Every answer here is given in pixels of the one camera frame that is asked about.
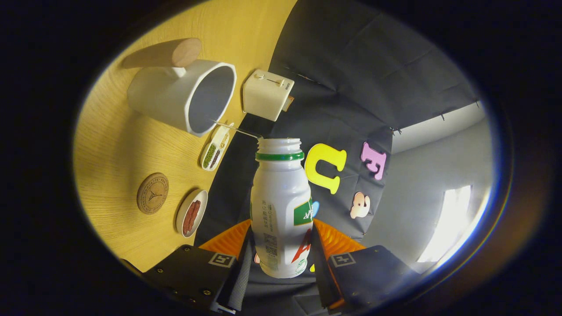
wooden tabletop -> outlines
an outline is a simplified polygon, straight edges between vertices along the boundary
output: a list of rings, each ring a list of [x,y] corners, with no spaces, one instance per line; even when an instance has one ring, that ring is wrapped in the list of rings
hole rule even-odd
[[[175,229],[176,212],[188,193],[196,188],[210,189],[218,169],[205,171],[198,164],[210,133],[197,138],[127,105],[126,91],[139,68],[124,69],[123,59],[141,48],[168,40],[201,39],[200,59],[223,61],[236,67],[238,81],[221,121],[238,126],[244,118],[242,83],[254,69],[269,68],[277,39],[295,2],[205,2],[140,37],[99,77],[78,119],[74,174],[87,217],[118,258],[144,272],[178,246],[192,245],[195,235],[183,238]],[[147,215],[137,208],[137,190],[155,172],[167,176],[169,193],[162,208]]]

green label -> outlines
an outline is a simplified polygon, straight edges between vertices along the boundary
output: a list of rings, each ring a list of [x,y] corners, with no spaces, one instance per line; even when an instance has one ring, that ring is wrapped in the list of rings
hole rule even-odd
[[[312,197],[294,209],[293,225],[312,223]]]

bottle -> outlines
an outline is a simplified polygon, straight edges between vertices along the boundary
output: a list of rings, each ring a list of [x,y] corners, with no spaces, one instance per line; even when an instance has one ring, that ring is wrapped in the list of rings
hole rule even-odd
[[[250,218],[261,269],[274,278],[293,278],[307,266],[312,199],[305,155],[298,138],[259,139]]]

foam sticker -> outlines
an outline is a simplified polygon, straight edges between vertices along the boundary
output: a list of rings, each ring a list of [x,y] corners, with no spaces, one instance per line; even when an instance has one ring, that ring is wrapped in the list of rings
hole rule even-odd
[[[338,171],[343,171],[346,165],[347,153],[345,150],[336,150],[326,144],[316,144],[310,148],[305,161],[305,172],[310,182],[318,186],[330,189],[331,194],[336,194],[339,188],[339,177],[333,179],[316,172],[316,164],[324,160],[335,165]]]
[[[320,202],[314,201],[312,203],[312,217],[314,218],[318,213],[318,209],[320,208]]]
[[[351,218],[365,217],[371,208],[371,199],[361,192],[353,196],[353,206],[351,207]]]
[[[386,162],[386,153],[380,152],[369,147],[367,142],[363,143],[363,150],[361,152],[361,161],[370,160],[367,164],[367,169],[375,173],[375,180],[382,180],[384,172],[384,163]]]

bright light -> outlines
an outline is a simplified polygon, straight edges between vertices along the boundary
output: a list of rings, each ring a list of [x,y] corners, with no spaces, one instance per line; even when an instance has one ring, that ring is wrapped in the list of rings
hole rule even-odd
[[[484,193],[484,198],[482,199],[482,203],[480,204],[480,208],[478,209],[478,212],[476,212],[476,216],[470,222],[470,225],[464,230],[463,235],[460,237],[459,241],[457,241],[454,247],[451,248],[443,258],[441,258],[440,260],[441,264],[449,260],[451,256],[454,255],[461,248],[464,242],[468,239],[468,237],[470,237],[472,232],[474,232],[474,230],[476,229],[476,226],[480,222],[480,219],[482,218],[482,215],[484,215],[484,211],[486,210],[486,206],[488,205],[488,200],[490,199],[490,189],[491,187],[488,187],[486,189]]]
[[[418,262],[436,262],[455,244],[467,223],[470,191],[470,186],[445,191],[439,221]]]

